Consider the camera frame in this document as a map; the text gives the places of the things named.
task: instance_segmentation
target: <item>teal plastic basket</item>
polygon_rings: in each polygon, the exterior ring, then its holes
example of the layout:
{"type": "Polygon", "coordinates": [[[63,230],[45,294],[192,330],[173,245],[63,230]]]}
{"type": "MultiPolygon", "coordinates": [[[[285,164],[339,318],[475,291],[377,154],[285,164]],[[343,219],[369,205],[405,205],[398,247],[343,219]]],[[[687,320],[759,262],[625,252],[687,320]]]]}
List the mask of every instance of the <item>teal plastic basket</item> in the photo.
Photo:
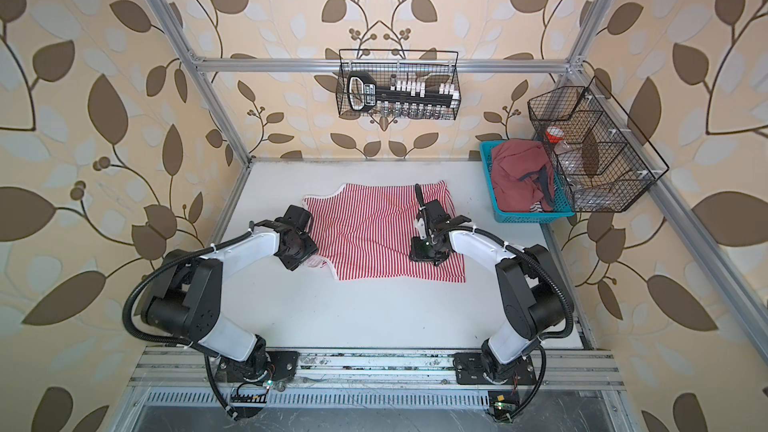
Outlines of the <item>teal plastic basket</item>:
{"type": "Polygon", "coordinates": [[[491,184],[491,150],[498,144],[506,142],[505,140],[489,140],[480,142],[480,156],[482,156],[483,171],[485,171],[485,181],[488,184],[488,193],[491,194],[491,203],[493,204],[493,217],[496,222],[510,223],[523,222],[533,224],[549,224],[560,217],[572,216],[574,213],[568,200],[565,197],[560,178],[554,176],[554,207],[552,212],[502,212],[498,209],[496,195],[493,193],[493,184],[491,184]]]}

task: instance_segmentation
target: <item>striped shirt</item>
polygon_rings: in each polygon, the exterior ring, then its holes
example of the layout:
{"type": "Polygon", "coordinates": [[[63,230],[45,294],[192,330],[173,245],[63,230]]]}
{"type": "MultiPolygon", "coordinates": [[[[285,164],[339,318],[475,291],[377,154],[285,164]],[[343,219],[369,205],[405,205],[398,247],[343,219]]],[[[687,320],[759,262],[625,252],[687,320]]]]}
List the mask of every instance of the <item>striped shirt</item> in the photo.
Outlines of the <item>striped shirt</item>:
{"type": "MultiPolygon", "coordinates": [[[[445,182],[422,186],[425,202],[438,199],[455,215],[445,182]]],[[[464,257],[451,254],[435,267],[408,259],[418,211],[413,186],[370,187],[344,184],[331,196],[306,196],[312,213],[312,239],[320,249],[315,266],[328,264],[336,278],[414,277],[464,282],[464,257]]]]}

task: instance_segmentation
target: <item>black spice rack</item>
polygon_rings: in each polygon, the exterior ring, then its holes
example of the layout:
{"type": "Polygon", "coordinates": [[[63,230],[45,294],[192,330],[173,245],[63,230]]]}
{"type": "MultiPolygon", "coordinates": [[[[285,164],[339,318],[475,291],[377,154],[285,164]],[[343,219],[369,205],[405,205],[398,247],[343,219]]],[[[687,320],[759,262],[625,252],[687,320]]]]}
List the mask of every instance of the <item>black spice rack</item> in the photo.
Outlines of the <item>black spice rack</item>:
{"type": "Polygon", "coordinates": [[[458,52],[341,49],[339,57],[341,118],[456,120],[462,103],[458,52]]]}
{"type": "Polygon", "coordinates": [[[609,116],[602,104],[610,98],[608,89],[592,79],[586,87],[559,87],[528,101],[537,138],[567,184],[565,195],[574,212],[624,212],[669,170],[618,101],[626,122],[617,124],[609,116]],[[560,141],[571,148],[557,146],[560,141]],[[653,163],[630,142],[639,143],[653,163]]]}

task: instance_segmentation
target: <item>table surface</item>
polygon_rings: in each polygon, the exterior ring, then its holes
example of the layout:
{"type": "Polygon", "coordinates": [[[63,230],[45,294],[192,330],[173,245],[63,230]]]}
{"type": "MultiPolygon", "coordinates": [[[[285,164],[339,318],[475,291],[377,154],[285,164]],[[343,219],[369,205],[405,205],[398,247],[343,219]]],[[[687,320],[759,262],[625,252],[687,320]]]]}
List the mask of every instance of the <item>table surface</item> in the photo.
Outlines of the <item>table surface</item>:
{"type": "MultiPolygon", "coordinates": [[[[440,180],[457,214],[512,244],[545,245],[538,224],[493,219],[480,162],[255,162],[224,237],[241,234],[251,220],[282,216],[303,196],[332,194],[343,183],[440,180]]],[[[479,348],[506,319],[495,273],[469,258],[465,264],[463,284],[406,277],[339,281],[324,268],[302,265],[291,272],[267,257],[226,281],[222,311],[269,347],[479,348]]],[[[576,332],[544,346],[582,348],[576,332]]]]}

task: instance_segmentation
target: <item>pile of clothes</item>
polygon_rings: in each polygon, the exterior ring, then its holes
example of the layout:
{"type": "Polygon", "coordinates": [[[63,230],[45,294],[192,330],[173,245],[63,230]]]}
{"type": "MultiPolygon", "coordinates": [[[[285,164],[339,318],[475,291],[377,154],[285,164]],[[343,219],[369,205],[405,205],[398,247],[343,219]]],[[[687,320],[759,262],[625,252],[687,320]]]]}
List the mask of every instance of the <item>pile of clothes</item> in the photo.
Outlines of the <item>pile of clothes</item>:
{"type": "Polygon", "coordinates": [[[551,212],[554,170],[541,142],[510,139],[491,150],[491,184],[502,212],[551,212]]]}

